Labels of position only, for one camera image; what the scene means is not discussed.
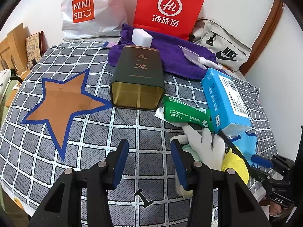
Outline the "person's right hand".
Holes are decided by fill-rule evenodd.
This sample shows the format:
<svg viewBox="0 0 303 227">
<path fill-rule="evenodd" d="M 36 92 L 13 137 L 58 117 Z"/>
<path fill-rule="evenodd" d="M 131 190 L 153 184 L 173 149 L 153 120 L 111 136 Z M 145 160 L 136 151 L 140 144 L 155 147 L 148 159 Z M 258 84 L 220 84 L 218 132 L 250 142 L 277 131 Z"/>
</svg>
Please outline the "person's right hand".
<svg viewBox="0 0 303 227">
<path fill-rule="evenodd" d="M 273 217 L 279 217 L 284 214 L 287 208 L 282 208 L 279 204 L 270 202 L 269 215 Z"/>
</svg>

